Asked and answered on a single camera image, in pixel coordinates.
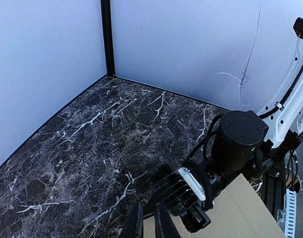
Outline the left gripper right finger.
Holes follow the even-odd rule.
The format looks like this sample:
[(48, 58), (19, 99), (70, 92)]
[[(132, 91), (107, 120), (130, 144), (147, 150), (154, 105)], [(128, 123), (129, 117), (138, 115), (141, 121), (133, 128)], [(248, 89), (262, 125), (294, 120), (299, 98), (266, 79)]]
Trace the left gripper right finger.
[(156, 238), (181, 238), (163, 203), (156, 204), (154, 217)]

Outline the brown cardboard box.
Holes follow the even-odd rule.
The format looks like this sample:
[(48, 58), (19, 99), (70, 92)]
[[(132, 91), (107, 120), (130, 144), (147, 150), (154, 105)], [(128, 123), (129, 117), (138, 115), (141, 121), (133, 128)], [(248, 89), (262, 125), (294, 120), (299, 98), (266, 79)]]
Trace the brown cardboard box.
[[(170, 215), (181, 238), (283, 238), (275, 219), (243, 175), (238, 175), (208, 211), (211, 223), (195, 233)], [(143, 220), (143, 238), (156, 238), (155, 218)]]

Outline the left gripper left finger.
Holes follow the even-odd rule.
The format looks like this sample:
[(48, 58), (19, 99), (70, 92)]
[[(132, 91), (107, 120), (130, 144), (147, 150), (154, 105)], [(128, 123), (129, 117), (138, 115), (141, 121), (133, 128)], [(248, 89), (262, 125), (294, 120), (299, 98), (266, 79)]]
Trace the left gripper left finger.
[(120, 238), (142, 238), (143, 237), (143, 207), (136, 203), (119, 235)]

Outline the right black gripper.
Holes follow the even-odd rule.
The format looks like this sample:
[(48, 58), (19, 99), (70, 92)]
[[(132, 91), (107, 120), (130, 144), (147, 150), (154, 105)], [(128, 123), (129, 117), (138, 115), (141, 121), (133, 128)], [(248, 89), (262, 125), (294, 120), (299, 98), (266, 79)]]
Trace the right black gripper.
[[(155, 182), (155, 190), (151, 197), (151, 212), (155, 211), (157, 203), (164, 204), (164, 202), (161, 200), (161, 192), (163, 191), (163, 187), (166, 183), (165, 176), (169, 175), (170, 173), (175, 172), (168, 165), (162, 165), (152, 177), (153, 181)], [(185, 213), (179, 215), (179, 217), (181, 218), (185, 228), (190, 233), (195, 233), (211, 223), (211, 220), (202, 210), (200, 202), (194, 204)]]

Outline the right black frame post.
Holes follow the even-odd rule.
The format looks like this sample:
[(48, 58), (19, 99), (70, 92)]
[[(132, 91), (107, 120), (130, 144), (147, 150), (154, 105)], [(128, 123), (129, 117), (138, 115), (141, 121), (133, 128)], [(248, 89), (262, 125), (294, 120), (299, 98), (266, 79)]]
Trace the right black frame post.
[(111, 1), (101, 0), (102, 29), (106, 58), (107, 75), (115, 77), (115, 59), (112, 35)]

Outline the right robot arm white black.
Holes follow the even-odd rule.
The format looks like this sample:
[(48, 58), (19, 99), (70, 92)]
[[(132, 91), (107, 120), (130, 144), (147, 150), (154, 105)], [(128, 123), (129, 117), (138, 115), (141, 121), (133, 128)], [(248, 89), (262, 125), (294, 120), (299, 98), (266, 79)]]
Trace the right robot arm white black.
[(262, 176), (262, 200), (274, 218), (288, 210), (298, 174), (296, 149), (303, 141), (303, 18), (296, 19), (297, 44), (283, 82), (257, 113), (228, 111), (215, 116), (206, 136), (177, 171), (161, 166), (145, 218), (163, 210), (179, 216), (189, 232), (210, 224), (206, 212), (238, 175)]

